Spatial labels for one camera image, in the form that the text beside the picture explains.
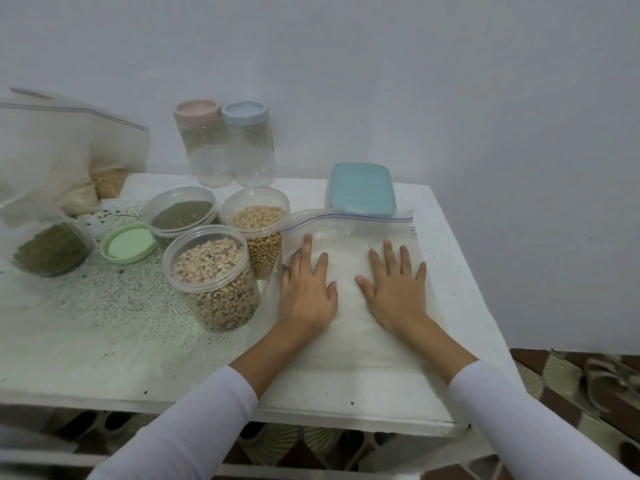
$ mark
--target white sleeve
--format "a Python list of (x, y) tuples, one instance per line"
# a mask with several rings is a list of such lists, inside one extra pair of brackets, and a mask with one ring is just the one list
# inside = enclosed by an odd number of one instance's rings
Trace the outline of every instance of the white sleeve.
[(484, 362), (449, 385), (518, 480), (637, 480), (586, 436)]
[(88, 480), (209, 480), (257, 405), (244, 377), (223, 367), (94, 468)]

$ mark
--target table top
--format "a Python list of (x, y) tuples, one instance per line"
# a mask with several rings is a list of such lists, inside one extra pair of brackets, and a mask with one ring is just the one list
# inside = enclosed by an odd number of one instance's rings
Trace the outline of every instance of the table top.
[[(130, 175), (118, 199), (103, 201), (110, 213), (84, 224), (92, 223), (100, 236), (108, 221), (136, 219), (151, 197), (185, 185), (197, 183), (189, 176)], [(324, 206), (326, 180), (277, 178), (272, 186), (288, 195), (293, 212)], [(431, 189), (394, 188), (398, 209), (415, 208), (446, 330), (521, 386)], [(232, 184), (213, 192), (221, 200), (239, 189)], [(159, 277), (159, 252), (137, 267), (100, 259), (94, 251), (58, 288), (52, 283), (61, 278), (39, 280), (0, 262), (0, 403), (161, 412), (247, 348), (250, 323), (215, 334), (185, 319), (186, 307)], [(453, 435), (467, 425), (443, 382), (418, 370), (292, 367), (270, 387), (253, 419), (429, 436)]]

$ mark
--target jar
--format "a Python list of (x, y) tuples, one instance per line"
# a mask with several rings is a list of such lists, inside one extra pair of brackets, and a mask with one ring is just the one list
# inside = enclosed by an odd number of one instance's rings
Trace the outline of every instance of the jar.
[(241, 232), (259, 280), (268, 280), (282, 250), (280, 224), (291, 212), (289, 199), (270, 187), (240, 190), (222, 204), (222, 222)]
[(91, 237), (37, 192), (0, 203), (0, 250), (19, 269), (60, 276), (84, 263), (92, 249)]
[(167, 248), (162, 266), (206, 330), (235, 330), (260, 304), (248, 246), (235, 229), (212, 225), (188, 231)]
[(188, 230), (212, 224), (217, 218), (216, 197), (202, 187), (180, 187), (163, 192), (142, 209), (142, 220), (163, 251)]
[(268, 187), (276, 176), (269, 112), (258, 102), (238, 102), (222, 108), (230, 136), (230, 156), (236, 182), (243, 187)]
[(233, 182), (229, 136), (220, 106), (210, 99), (185, 101), (174, 108), (173, 117), (198, 182), (212, 188)]

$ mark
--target jar with pink lid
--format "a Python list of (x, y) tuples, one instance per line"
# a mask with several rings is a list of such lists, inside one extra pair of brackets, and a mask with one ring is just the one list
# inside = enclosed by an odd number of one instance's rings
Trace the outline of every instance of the jar with pink lid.
[(233, 182), (228, 129), (220, 106), (211, 99), (185, 101), (174, 108), (173, 117), (198, 182), (212, 188)]

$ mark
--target light blue lid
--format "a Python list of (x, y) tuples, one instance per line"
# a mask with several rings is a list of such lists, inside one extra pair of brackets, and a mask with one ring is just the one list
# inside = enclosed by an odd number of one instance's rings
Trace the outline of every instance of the light blue lid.
[(338, 163), (331, 170), (329, 204), (355, 214), (395, 214), (396, 193), (389, 170), (375, 163)]
[(259, 102), (235, 102), (222, 106), (222, 117), (231, 126), (251, 126), (268, 120), (269, 110)]

